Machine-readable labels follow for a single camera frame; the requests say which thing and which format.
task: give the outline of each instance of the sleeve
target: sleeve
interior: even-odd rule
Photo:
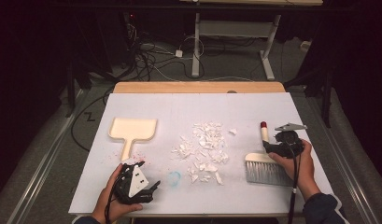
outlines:
[[[340,200],[331,194],[318,193],[304,205],[307,224],[349,224]]]
[[[93,217],[80,217],[74,222],[74,224],[100,224],[100,222],[95,220]]]

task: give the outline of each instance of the blue mark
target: blue mark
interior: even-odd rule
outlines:
[[[177,186],[180,179],[181,179],[181,174],[177,171],[170,172],[170,174],[168,174],[168,178],[167,178],[168,184],[171,187]]]

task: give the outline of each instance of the human hand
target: human hand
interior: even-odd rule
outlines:
[[[304,200],[307,201],[307,199],[313,194],[320,193],[320,190],[314,179],[315,168],[313,158],[311,157],[312,145],[304,139],[302,139],[302,143],[304,144],[304,151],[301,153],[301,155],[296,157],[296,162],[301,160],[301,163],[298,167],[298,187],[304,196]],[[293,179],[293,159],[283,158],[274,152],[269,153],[269,157],[280,164],[286,171],[287,175]]]
[[[95,206],[94,211],[92,212],[92,217],[102,224],[106,223],[106,204],[108,202],[109,193],[112,190],[115,180],[120,174],[121,167],[122,164],[120,163],[119,166],[112,173],[111,177],[108,179],[106,187],[101,191],[100,196],[97,200],[97,205]],[[128,205],[119,203],[118,200],[114,200],[113,202],[111,202],[109,207],[109,219],[114,221],[127,213],[142,210],[142,208],[142,205],[139,203]]]

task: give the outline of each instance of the white table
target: white table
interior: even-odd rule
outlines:
[[[272,143],[276,133],[274,127],[288,122],[302,124],[290,94],[270,92],[111,94],[70,214],[92,212],[101,189],[120,162],[122,142],[108,136],[115,117],[158,120],[154,137],[146,143],[135,144],[131,159],[126,162],[145,161],[141,169],[149,183],[161,180],[162,184],[154,192],[154,200],[129,217],[280,217],[288,213],[291,188],[246,181],[245,156],[262,151],[261,121],[266,121],[270,127]],[[210,121],[222,124],[227,145],[222,150],[229,155],[229,160],[217,165],[223,185],[214,180],[192,183],[188,169],[196,159],[173,159],[172,150],[181,144],[180,136],[192,140],[192,125]],[[236,129],[237,135],[228,133],[230,129]],[[309,140],[305,130],[297,133]],[[323,192],[332,193],[314,150],[312,157],[318,185]],[[301,213],[303,205],[302,195],[298,193],[295,212]]]
[[[322,0],[198,0],[197,4],[249,4],[249,5],[275,5],[275,6],[321,6]],[[275,80],[272,67],[269,63],[269,53],[275,40],[280,15],[275,15],[272,22],[257,21],[207,21],[200,19],[200,13],[196,13],[194,31],[194,49],[192,59],[193,77],[199,77],[200,65],[200,35],[212,36],[243,36],[243,37],[266,37],[266,47],[260,51],[261,61],[267,80]]]

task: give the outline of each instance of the brush handle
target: brush handle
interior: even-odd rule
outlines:
[[[265,121],[261,122],[261,136],[262,141],[269,143],[269,133],[267,132],[267,125]]]

